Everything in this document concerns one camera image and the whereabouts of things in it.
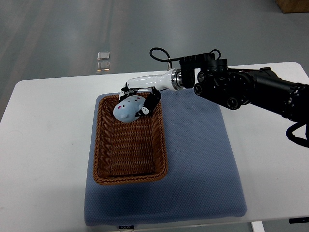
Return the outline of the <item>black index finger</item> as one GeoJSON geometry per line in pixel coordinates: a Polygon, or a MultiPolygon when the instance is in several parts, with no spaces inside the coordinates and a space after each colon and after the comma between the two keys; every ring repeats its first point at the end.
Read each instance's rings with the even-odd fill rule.
{"type": "Polygon", "coordinates": [[[121,92],[119,93],[119,100],[120,100],[120,101],[123,101],[124,99],[126,99],[126,98],[128,98],[128,97],[130,97],[130,96],[136,95],[137,92],[138,92],[137,89],[131,89],[131,90],[129,90],[129,91],[121,91],[121,92]]]}

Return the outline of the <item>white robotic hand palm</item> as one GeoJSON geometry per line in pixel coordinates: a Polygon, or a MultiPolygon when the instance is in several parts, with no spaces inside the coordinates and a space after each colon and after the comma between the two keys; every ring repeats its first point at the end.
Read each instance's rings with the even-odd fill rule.
{"type": "Polygon", "coordinates": [[[180,91],[180,69],[170,69],[164,74],[129,79],[125,84],[125,92],[152,87],[158,91],[165,89],[180,91]]]}

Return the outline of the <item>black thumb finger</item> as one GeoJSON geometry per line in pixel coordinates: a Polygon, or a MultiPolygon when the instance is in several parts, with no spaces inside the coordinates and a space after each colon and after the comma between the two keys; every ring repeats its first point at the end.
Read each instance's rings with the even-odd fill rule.
{"type": "Polygon", "coordinates": [[[135,117],[150,115],[161,100],[161,93],[156,88],[152,88],[150,94],[145,99],[142,108],[136,112],[135,117]]]}

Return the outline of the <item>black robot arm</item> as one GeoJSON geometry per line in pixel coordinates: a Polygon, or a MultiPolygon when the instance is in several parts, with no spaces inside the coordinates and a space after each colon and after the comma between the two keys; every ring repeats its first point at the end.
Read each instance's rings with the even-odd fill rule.
{"type": "Polygon", "coordinates": [[[215,57],[213,51],[177,58],[180,68],[171,68],[157,76],[133,78],[127,81],[119,94],[122,101],[140,89],[154,94],[145,103],[146,112],[154,110],[160,91],[194,90],[199,97],[237,110],[253,104],[294,122],[309,122],[309,86],[279,78],[270,67],[254,69],[229,68],[226,59],[215,57]]]}

